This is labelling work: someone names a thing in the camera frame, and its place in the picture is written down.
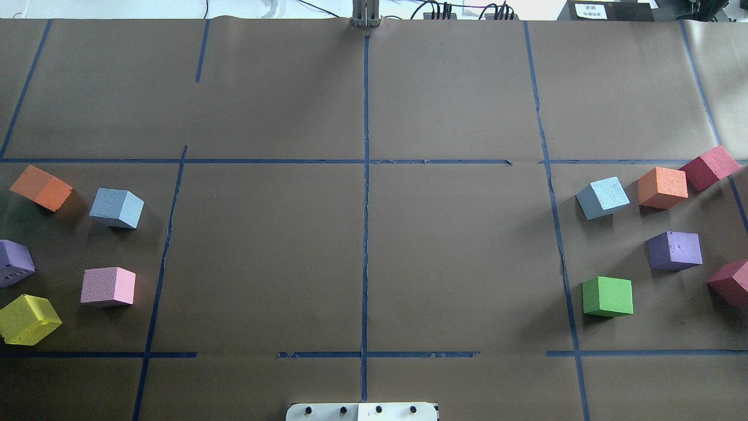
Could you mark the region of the light blue block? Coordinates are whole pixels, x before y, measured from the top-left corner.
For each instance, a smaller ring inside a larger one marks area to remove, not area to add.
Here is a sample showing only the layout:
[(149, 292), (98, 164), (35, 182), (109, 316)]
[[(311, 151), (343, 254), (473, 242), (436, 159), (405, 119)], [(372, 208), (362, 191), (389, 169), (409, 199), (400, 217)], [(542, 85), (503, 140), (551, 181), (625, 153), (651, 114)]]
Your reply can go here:
[(618, 177), (591, 182), (576, 194), (585, 218), (601, 218), (617, 213), (630, 200)]
[(144, 201), (128, 190), (99, 188), (89, 216), (110, 227), (136, 229)]

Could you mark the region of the green foam block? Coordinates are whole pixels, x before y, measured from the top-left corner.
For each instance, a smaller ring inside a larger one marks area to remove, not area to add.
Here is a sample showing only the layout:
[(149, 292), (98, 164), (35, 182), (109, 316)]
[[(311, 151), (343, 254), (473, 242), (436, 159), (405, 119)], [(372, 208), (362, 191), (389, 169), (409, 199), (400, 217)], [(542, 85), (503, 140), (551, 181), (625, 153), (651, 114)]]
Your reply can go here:
[(628, 279), (594, 277), (581, 285), (583, 313), (615, 318), (633, 315), (633, 289)]

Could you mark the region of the pink foam block left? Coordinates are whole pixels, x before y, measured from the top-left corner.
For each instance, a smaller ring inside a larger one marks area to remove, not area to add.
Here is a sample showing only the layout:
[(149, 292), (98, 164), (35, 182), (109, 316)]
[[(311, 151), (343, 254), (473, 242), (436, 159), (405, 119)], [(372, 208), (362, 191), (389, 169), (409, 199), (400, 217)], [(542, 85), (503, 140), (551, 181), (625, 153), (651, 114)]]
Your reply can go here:
[(131, 305), (135, 285), (136, 274), (123, 267), (86, 269), (79, 301), (98, 307)]

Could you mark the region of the orange foam block right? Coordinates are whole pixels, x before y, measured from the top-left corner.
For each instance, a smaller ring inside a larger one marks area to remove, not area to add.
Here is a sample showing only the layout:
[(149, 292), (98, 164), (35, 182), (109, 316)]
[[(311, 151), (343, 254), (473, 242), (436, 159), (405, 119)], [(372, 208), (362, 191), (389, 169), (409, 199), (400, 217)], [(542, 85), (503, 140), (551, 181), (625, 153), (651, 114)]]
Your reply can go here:
[(684, 171), (656, 166), (638, 179), (640, 206), (668, 210), (688, 197)]

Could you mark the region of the orange foam block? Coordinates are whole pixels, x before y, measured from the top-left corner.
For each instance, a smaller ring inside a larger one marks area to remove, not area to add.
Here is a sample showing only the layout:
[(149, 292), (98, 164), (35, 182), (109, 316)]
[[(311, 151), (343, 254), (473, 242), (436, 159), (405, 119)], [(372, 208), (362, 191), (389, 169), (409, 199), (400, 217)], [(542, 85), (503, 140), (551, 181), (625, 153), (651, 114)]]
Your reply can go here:
[(638, 179), (640, 206), (668, 210), (688, 197), (684, 171), (656, 166)]
[(72, 194), (72, 187), (40, 168), (28, 165), (10, 187), (11, 192), (56, 212)]

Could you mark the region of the purple foam block right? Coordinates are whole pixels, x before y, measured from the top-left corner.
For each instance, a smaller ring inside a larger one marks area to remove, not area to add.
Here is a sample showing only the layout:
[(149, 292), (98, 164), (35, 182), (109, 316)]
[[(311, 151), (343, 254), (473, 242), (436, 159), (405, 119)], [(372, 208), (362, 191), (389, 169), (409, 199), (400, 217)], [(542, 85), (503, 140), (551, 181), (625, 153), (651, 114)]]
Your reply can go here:
[(703, 264), (697, 233), (667, 231), (649, 238), (646, 244), (653, 270), (678, 272)]

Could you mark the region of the purple foam block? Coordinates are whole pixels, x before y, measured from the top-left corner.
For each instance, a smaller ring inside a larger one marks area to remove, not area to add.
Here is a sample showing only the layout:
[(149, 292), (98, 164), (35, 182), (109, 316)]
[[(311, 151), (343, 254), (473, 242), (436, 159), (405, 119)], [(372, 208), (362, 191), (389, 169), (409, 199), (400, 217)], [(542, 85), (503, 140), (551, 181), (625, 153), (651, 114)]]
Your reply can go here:
[(667, 231), (649, 238), (646, 244), (653, 270), (678, 272), (703, 264), (697, 233)]
[(1, 288), (7, 288), (36, 272), (27, 246), (1, 240)]

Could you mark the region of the black box with label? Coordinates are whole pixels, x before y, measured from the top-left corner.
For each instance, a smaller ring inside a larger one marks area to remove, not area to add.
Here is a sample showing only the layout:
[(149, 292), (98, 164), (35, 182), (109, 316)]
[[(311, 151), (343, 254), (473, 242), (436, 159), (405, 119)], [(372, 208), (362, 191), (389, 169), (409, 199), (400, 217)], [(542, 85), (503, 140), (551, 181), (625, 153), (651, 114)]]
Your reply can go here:
[(556, 20), (654, 22), (649, 3), (614, 1), (566, 1)]

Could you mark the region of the red foam block upper right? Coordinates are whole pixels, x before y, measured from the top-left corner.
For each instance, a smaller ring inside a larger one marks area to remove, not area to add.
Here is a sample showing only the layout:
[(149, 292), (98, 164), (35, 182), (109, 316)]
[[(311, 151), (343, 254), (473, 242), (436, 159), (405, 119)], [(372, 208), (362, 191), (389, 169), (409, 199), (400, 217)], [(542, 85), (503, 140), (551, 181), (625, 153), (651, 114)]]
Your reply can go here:
[(739, 170), (739, 163), (726, 151), (716, 146), (680, 168), (687, 181), (701, 192)]

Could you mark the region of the red foam block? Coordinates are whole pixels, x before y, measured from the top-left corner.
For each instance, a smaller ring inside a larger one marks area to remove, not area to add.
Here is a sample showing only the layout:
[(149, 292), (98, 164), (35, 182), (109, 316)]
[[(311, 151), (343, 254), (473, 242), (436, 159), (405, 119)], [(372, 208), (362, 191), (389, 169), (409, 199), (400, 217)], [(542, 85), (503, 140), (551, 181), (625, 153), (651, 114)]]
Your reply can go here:
[(680, 168), (687, 181), (701, 192), (739, 170), (739, 163), (726, 151), (716, 146)]
[(708, 280), (710, 289), (731, 306), (747, 305), (747, 260), (726, 264)]

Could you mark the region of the orange foam block left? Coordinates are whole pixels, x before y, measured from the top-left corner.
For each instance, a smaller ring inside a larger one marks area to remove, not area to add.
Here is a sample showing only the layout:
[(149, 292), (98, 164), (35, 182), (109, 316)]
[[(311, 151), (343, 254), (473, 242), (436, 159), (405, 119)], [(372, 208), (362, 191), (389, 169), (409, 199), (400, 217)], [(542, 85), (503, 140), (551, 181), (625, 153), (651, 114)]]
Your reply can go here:
[(28, 165), (10, 187), (11, 192), (56, 212), (72, 194), (72, 187), (40, 168)]

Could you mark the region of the yellow foam block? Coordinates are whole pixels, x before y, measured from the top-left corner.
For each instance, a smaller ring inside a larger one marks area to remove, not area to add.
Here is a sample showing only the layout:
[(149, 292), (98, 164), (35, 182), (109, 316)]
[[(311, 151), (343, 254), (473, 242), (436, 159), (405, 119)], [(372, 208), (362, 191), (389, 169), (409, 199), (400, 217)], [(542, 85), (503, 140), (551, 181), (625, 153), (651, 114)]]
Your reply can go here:
[(34, 346), (61, 325), (47, 298), (21, 294), (1, 310), (2, 338), (11, 346)]

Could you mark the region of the purple foam block left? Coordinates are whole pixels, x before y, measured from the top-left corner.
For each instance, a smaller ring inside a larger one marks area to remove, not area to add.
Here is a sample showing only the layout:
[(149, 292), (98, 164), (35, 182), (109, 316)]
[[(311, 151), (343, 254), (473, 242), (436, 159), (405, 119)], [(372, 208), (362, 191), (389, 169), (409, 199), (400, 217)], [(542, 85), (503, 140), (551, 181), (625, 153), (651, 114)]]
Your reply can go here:
[(7, 288), (36, 272), (27, 246), (1, 240), (1, 288)]

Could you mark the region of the red foam block lower right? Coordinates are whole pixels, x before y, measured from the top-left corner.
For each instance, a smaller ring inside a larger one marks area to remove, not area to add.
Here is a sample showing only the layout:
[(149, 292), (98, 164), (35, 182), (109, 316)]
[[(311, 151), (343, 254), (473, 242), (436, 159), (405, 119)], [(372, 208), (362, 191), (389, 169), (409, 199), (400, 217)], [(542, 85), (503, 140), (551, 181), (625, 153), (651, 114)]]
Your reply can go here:
[(747, 305), (747, 260), (726, 264), (708, 280), (710, 289), (731, 306)]

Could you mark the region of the aluminium frame post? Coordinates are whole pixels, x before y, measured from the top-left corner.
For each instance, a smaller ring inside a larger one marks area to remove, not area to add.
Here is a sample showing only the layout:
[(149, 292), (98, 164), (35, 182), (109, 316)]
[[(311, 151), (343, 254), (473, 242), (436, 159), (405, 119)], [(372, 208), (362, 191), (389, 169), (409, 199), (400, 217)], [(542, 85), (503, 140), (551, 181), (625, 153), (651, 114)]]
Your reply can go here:
[(379, 13), (380, 0), (353, 0), (352, 20), (353, 27), (379, 27), (381, 15)]

